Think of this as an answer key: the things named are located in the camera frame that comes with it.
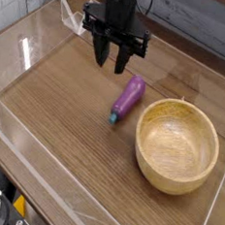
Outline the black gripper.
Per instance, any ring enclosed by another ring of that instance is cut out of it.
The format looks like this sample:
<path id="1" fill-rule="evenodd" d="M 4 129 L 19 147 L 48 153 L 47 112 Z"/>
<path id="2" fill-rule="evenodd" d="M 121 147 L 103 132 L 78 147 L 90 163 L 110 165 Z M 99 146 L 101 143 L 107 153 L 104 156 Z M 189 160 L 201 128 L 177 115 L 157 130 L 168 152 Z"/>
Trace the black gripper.
<path id="1" fill-rule="evenodd" d="M 137 0 L 105 0 L 102 3 L 84 3 L 83 28 L 92 34 L 95 59 L 104 66 L 110 54 L 111 43 L 119 45 L 114 67 L 122 74 L 132 54 L 145 57 L 150 32 L 138 19 Z"/>

